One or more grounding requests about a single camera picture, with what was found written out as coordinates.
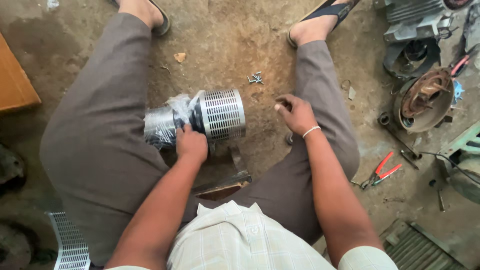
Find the shirt sleeve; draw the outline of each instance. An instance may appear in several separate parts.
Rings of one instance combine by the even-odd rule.
[[[149,270],[147,268],[143,268],[140,266],[129,266],[129,265],[124,265],[124,266],[118,266],[114,268],[108,268],[105,270]]]
[[[392,259],[372,246],[358,246],[340,259],[338,270],[398,270]]]

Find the wooden block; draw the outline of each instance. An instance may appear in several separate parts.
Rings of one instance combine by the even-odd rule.
[[[40,104],[25,71],[0,34],[0,111]]]

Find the rusty metal flange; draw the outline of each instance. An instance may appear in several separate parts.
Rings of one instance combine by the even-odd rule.
[[[408,132],[429,130],[450,111],[454,94],[450,69],[429,71],[401,88],[394,118]]]

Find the foot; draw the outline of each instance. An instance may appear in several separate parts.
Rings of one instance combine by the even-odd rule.
[[[347,3],[349,0],[336,0],[332,5]],[[310,20],[299,22],[290,30],[290,38],[298,47],[305,43],[326,40],[338,21],[336,15],[324,15]]]
[[[150,29],[163,24],[162,12],[149,0],[116,0],[119,13],[129,13],[144,22]]]

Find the hand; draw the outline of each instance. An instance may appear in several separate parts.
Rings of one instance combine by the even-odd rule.
[[[190,124],[177,128],[177,154],[178,159],[190,158],[202,164],[207,159],[208,145],[205,135],[192,130]]]
[[[309,102],[290,94],[281,95],[275,101],[280,102],[275,104],[275,110],[291,131],[303,136],[305,132],[318,126]]]

